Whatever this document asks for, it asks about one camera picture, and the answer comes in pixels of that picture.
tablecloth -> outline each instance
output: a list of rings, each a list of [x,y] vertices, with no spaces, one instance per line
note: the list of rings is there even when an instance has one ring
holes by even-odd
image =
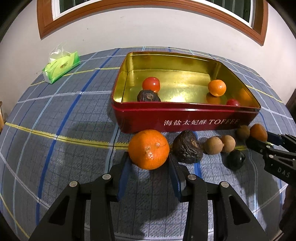
[[[124,57],[132,51],[171,51],[222,62],[262,106],[251,125],[261,123],[270,132],[295,136],[296,125],[275,91],[256,71],[232,60],[171,47],[117,48],[81,56],[81,64],[52,85],[38,76],[15,105],[0,135],[0,209],[20,240],[28,240],[70,181],[92,181],[121,160],[132,135],[120,132],[110,94]],[[234,136],[234,130],[196,134],[199,139]],[[164,133],[170,144],[177,135]],[[220,154],[204,155],[200,163],[188,168],[207,182],[229,182],[272,238],[278,232],[287,185],[264,171],[262,156],[248,149],[243,152],[246,162],[237,172],[224,167]],[[174,196],[167,165],[153,171],[133,165],[125,196],[111,205],[116,239],[182,240],[187,207]],[[88,202],[86,240],[89,210]],[[210,201],[208,236],[213,239]]]

white wall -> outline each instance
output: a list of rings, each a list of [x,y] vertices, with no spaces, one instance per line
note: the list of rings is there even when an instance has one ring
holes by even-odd
[[[40,40],[36,0],[15,19],[0,43],[0,100],[11,112],[41,73],[49,52],[67,41],[80,55],[133,46],[170,46],[223,56],[256,70],[286,103],[296,87],[296,40],[269,6],[264,46],[234,28],[199,14],[174,9],[134,8],[96,14]]]

red tin box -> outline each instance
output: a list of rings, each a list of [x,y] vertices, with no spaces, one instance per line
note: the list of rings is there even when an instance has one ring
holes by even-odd
[[[162,102],[137,102],[147,77],[160,80]],[[208,93],[211,80],[226,84],[221,97]],[[249,125],[261,106],[245,84],[221,62],[179,53],[132,52],[123,61],[112,92],[112,107],[124,133],[235,129]],[[241,106],[226,105],[236,99]]]

window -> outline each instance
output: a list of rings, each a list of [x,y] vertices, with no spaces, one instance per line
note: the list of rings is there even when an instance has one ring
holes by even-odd
[[[52,0],[53,19],[59,18],[77,8],[101,0]],[[193,0],[217,8],[252,27],[254,0]]]
[[[254,18],[254,0],[197,0],[215,7],[252,27]]]
[[[37,0],[37,22],[43,38],[78,18],[124,7],[171,7],[201,13],[224,22],[263,45],[267,30],[266,0]]]

dried fruit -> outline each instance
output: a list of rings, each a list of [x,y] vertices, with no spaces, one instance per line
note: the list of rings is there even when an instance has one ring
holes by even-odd
[[[250,128],[250,136],[263,142],[267,142],[267,132],[261,124],[254,124]]]
[[[205,152],[209,155],[216,155],[223,149],[223,143],[219,137],[211,137],[204,143]]]
[[[173,153],[179,162],[186,164],[197,163],[203,153],[196,136],[192,131],[182,131],[173,141]]]
[[[169,152],[167,139],[156,130],[138,132],[128,145],[128,154],[132,162],[146,170],[153,170],[164,164]]]
[[[160,98],[152,90],[141,90],[137,96],[139,102],[157,101],[160,102]]]
[[[226,157],[223,164],[232,171],[236,171],[240,169],[244,165],[244,160],[246,156],[240,150],[233,150],[229,155]]]
[[[242,125],[236,130],[235,134],[238,139],[242,141],[246,140],[250,136],[250,128],[248,126]]]
[[[235,140],[232,136],[230,135],[225,135],[225,136],[222,136],[221,138],[221,141],[223,143],[223,149],[222,149],[222,152],[231,152],[234,150],[235,148]]]

